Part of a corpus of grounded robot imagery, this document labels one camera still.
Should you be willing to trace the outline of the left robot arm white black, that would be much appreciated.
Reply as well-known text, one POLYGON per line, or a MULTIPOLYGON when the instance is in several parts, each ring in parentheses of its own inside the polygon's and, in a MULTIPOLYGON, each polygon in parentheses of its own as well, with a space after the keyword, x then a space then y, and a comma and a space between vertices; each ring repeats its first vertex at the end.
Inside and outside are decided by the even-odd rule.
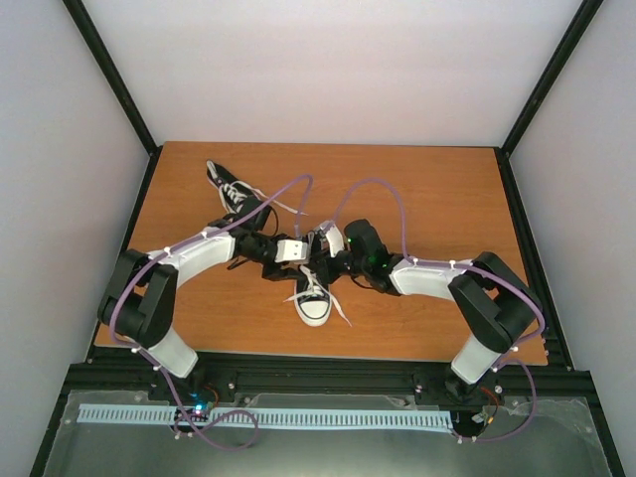
POLYGON ((117 259, 97 317, 133 352, 146 353, 153 366, 173 375, 171 386, 184 399, 199 398, 207 376, 196 368, 197 353, 174 329, 178 289, 241 257, 261 264, 265 279, 291 279, 299 273, 288 266, 309 257, 305 239, 261 232, 270 213, 270 206, 249 199, 243 211, 209 223, 190 238, 151 252, 129 249, 117 259))

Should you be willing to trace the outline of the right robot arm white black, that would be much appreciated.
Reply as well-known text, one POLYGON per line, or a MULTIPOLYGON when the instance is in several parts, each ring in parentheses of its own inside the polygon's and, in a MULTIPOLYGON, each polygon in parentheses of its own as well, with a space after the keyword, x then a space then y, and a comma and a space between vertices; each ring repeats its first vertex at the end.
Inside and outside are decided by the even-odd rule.
POLYGON ((343 232, 326 222, 307 239, 308 265, 322 286, 342 276, 363 277, 380 293, 454 302, 470 335, 450 370, 468 386, 498 367, 532 323, 543 320, 539 298, 493 252, 446 262, 391 253, 367 220, 353 221, 343 232))

